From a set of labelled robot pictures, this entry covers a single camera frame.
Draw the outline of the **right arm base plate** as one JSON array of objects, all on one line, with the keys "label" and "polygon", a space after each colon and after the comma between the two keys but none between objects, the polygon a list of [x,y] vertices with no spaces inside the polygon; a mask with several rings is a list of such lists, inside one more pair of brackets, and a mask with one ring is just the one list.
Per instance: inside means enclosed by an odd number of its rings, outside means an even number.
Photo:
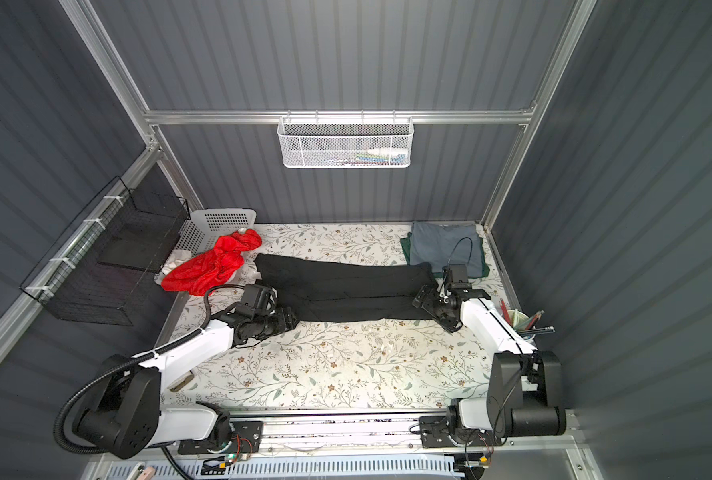
[{"label": "right arm base plate", "polygon": [[426,449],[501,445],[492,432],[463,427],[445,415],[421,416],[418,428],[422,445]]}]

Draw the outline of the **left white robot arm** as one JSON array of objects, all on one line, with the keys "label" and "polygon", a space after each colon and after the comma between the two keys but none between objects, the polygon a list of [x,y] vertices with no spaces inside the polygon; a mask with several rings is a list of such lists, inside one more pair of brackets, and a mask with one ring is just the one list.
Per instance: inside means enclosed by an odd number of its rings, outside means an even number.
[{"label": "left white robot arm", "polygon": [[131,357],[108,358],[102,372],[59,410],[53,426],[57,445],[74,454],[121,459],[181,441],[206,442],[216,452],[239,447],[227,411],[203,403],[166,407],[162,397],[202,363],[297,327],[298,318],[280,305],[275,289],[250,284],[240,290],[238,301],[214,312],[211,297],[217,290],[208,289],[205,318],[194,330]]}]

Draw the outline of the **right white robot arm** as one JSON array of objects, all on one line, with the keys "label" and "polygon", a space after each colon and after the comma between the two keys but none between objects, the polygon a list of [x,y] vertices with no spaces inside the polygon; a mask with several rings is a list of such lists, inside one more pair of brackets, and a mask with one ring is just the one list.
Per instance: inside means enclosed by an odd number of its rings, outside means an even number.
[{"label": "right white robot arm", "polygon": [[453,400],[440,419],[420,419],[428,448],[476,442],[493,446],[511,437],[565,433],[567,415],[558,357],[538,350],[515,330],[506,312],[484,290],[471,285],[466,266],[444,267],[441,286],[423,288],[413,305],[449,333],[470,330],[492,353],[484,395]]}]

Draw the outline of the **black t-shirt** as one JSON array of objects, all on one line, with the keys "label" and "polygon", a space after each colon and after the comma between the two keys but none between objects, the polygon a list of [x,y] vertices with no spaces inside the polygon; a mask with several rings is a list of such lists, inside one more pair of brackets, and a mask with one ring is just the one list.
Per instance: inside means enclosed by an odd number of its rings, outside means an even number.
[{"label": "black t-shirt", "polygon": [[438,288],[428,264],[365,266],[260,254],[260,282],[304,322],[430,320],[413,305],[420,291]]}]

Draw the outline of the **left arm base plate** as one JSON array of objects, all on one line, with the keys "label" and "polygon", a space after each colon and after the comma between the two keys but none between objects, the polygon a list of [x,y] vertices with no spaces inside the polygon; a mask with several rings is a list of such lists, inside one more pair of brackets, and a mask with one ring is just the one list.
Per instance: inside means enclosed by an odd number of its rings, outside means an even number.
[{"label": "left arm base plate", "polygon": [[228,421],[201,440],[183,440],[180,455],[253,454],[259,450],[264,423],[261,421]]}]

